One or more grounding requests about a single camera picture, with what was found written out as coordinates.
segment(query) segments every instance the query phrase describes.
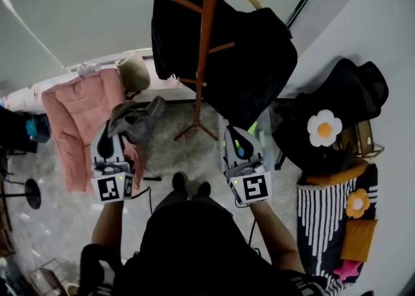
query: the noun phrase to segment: orange flower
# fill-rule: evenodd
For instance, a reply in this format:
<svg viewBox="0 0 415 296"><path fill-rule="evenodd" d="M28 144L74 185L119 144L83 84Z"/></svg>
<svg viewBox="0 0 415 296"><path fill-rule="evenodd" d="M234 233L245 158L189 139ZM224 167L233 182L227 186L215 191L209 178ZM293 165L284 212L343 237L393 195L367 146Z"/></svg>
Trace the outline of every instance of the orange flower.
<svg viewBox="0 0 415 296"><path fill-rule="evenodd" d="M355 192L350 192L346 207L347 216L353 216L359 219L370 206L370 200L367 192L364 189L357 189Z"/></svg>

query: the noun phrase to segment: black coat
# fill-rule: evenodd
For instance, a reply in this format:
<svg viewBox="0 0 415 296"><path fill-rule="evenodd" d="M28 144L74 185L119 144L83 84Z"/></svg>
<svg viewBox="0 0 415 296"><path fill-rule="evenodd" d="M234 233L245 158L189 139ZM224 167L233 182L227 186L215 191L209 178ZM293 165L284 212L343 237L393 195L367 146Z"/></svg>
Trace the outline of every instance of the black coat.
<svg viewBox="0 0 415 296"><path fill-rule="evenodd" d="M199 13L170 0L154 0L152 48L159 78L196 78L200 22ZM204 101L230 124L248 129L296 67L297 52L290 39L290 30L271 9L244 13L217 0L210 48L231 42L235 46L208 56Z"/></svg>

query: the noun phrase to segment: black and white striped fabric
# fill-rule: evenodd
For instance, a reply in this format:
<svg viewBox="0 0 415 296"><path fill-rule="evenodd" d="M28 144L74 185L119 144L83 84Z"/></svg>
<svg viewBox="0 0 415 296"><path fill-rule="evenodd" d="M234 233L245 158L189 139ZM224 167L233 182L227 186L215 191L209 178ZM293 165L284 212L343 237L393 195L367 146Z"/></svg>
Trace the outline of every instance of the black and white striped fabric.
<svg viewBox="0 0 415 296"><path fill-rule="evenodd" d="M338 295L357 277L339 281L333 270L340 267L346 233L346 203L350 192L364 188L370 208L362 219L374 219L377 203L377 168L369 165L364 174L330 187L298 185L298 248L307 274L327 279L328 295Z"/></svg>

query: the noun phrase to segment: pink star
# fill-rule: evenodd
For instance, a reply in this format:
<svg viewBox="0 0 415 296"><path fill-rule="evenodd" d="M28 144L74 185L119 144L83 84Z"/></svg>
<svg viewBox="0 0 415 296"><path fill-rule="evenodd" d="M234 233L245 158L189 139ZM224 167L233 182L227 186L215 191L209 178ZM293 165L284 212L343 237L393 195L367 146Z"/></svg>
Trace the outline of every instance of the pink star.
<svg viewBox="0 0 415 296"><path fill-rule="evenodd" d="M340 281L344 281L348 277L358 277L359 271L357 271L357 269L361 264L362 262L343 260L343 266L341 268L336 268L333 273L338 275Z"/></svg>

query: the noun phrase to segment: pink chair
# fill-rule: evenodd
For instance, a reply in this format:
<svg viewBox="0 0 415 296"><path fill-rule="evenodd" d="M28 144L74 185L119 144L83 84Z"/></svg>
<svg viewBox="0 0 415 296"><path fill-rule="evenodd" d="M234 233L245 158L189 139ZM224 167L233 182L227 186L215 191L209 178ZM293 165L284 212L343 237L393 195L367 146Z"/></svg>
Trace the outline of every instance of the pink chair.
<svg viewBox="0 0 415 296"><path fill-rule="evenodd" d="M93 192L90 144L111 110L125 102L124 88L116 69L78 77L42 93L68 191ZM124 153L134 161L133 187L139 188L143 164L139 148L124 140Z"/></svg>

